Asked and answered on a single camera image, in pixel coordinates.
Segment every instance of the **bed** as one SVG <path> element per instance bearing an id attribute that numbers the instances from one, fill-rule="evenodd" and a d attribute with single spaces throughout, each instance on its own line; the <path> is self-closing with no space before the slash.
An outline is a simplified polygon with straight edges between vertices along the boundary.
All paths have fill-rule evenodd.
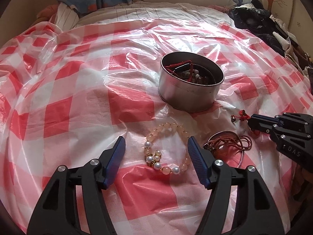
<path id="1" fill-rule="evenodd" d="M 210 191 L 193 167 L 164 176 L 143 158 L 146 135 L 168 121 L 183 124 L 200 144 L 224 130 L 250 135 L 253 147 L 241 167 L 256 166 L 290 229 L 295 164 L 267 135 L 254 136 L 246 122 L 230 117 L 242 109 L 267 116 L 312 112 L 309 80 L 292 64 L 207 7 L 138 2 L 100 9 L 71 26 L 60 23 L 64 13 L 59 19 L 31 27 L 0 50 L 0 198 L 23 231 L 56 167 L 81 166 L 122 135 L 124 159 L 114 185 L 103 191 L 117 234 L 194 234 Z M 222 68 L 225 81 L 209 110 L 188 114 L 160 98 L 160 60 L 172 51 L 201 54 Z M 163 162 L 177 165 L 183 158 L 177 135 L 155 146 Z M 88 231 L 79 188 L 77 197 Z M 235 199 L 236 187 L 223 231 L 231 228 Z"/>

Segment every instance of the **round metal container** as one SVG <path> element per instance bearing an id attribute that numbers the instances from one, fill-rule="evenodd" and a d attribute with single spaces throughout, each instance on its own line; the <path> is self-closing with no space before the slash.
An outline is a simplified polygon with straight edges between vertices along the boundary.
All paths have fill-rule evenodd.
<path id="1" fill-rule="evenodd" d="M 187 60 L 208 69 L 217 83 L 215 85 L 198 85 L 186 82 L 170 74 L 164 68 Z M 207 110 L 213 105 L 224 78 L 222 69 L 210 59 L 190 52 L 173 52 L 165 55 L 161 60 L 159 94 L 175 109 L 190 113 L 199 112 Z"/>

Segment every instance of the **jewelry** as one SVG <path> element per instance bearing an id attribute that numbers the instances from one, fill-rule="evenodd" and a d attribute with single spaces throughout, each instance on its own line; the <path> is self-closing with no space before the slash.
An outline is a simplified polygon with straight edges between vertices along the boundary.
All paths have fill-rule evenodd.
<path id="1" fill-rule="evenodd" d="M 248 136 L 238 136 L 236 133 L 231 131 L 218 132 L 209 138 L 208 142 L 204 144 L 203 148 L 210 150 L 214 155 L 219 150 L 225 150 L 228 147 L 235 147 L 238 149 L 237 153 L 241 153 L 240 162 L 238 164 L 239 168 L 244 159 L 245 151 L 252 148 L 252 140 Z"/>
<path id="2" fill-rule="evenodd" d="M 234 123 L 236 122 L 236 118 L 239 118 L 240 121 L 245 121 L 245 120 L 249 120 L 251 117 L 245 112 L 245 110 L 240 110 L 239 111 L 239 115 L 240 117 L 238 116 L 235 116 L 235 115 L 231 115 L 231 122 Z"/>
<path id="3" fill-rule="evenodd" d="M 213 74 L 204 66 L 188 60 L 164 67 L 169 73 L 181 80 L 199 85 L 215 85 Z"/>
<path id="4" fill-rule="evenodd" d="M 185 154 L 183 163 L 179 167 L 174 167 L 172 169 L 168 166 L 161 165 L 160 159 L 162 153 L 160 150 L 156 150 L 154 155 L 152 154 L 152 142 L 157 138 L 158 133 L 162 132 L 164 129 L 171 130 L 172 132 L 175 132 L 176 130 L 185 143 L 187 143 L 188 139 L 190 138 L 189 132 L 185 131 L 182 126 L 179 126 L 176 123 L 159 124 L 146 137 L 147 141 L 144 143 L 145 159 L 149 167 L 153 167 L 155 170 L 160 170 L 165 175 L 169 175 L 170 173 L 177 175 L 180 172 L 187 170 L 188 165 L 191 162 L 189 154 L 187 152 Z"/>

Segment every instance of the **beaded bracelet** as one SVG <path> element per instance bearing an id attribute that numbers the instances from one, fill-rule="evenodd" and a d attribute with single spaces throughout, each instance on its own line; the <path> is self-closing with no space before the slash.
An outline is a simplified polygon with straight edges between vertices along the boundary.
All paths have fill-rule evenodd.
<path id="1" fill-rule="evenodd" d="M 149 167 L 153 167 L 155 170 L 160 170 L 165 175 L 169 175 L 170 173 L 177 175 L 181 171 L 187 170 L 188 165 L 190 164 L 190 157 L 187 152 L 185 154 L 183 163 L 178 167 L 174 167 L 173 169 L 171 169 L 168 166 L 163 167 L 161 165 L 160 159 L 161 159 L 162 153 L 160 150 L 156 150 L 154 155 L 152 154 L 152 150 L 151 150 L 152 142 L 156 139 L 158 133 L 163 131 L 163 129 L 166 129 L 166 130 L 172 129 L 173 132 L 177 130 L 178 134 L 181 136 L 184 143 L 187 143 L 188 139 L 190 138 L 189 132 L 185 131 L 182 126 L 179 126 L 176 123 L 159 124 L 146 137 L 147 141 L 144 144 L 144 154 L 145 154 L 146 162 Z"/>

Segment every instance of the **white sheet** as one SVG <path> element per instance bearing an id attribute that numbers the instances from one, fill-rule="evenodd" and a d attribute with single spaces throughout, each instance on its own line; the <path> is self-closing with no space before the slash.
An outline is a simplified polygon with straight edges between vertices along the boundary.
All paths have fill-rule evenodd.
<path id="1" fill-rule="evenodd" d="M 60 12 L 58 18 L 60 23 L 56 25 L 63 31 L 69 30 L 68 27 L 77 28 L 80 26 L 94 23 L 109 24 L 125 20 L 137 20 L 143 18 L 162 18 L 162 19 L 179 19 L 206 22 L 217 26 L 219 23 L 226 22 L 234 27 L 234 21 L 225 13 L 214 9 L 195 6 L 189 3 L 149 3 L 135 2 L 131 5 L 116 5 L 110 8 L 99 9 L 91 14 L 82 17 L 77 22 L 75 13 L 63 13 L 63 6 L 59 6 Z"/>

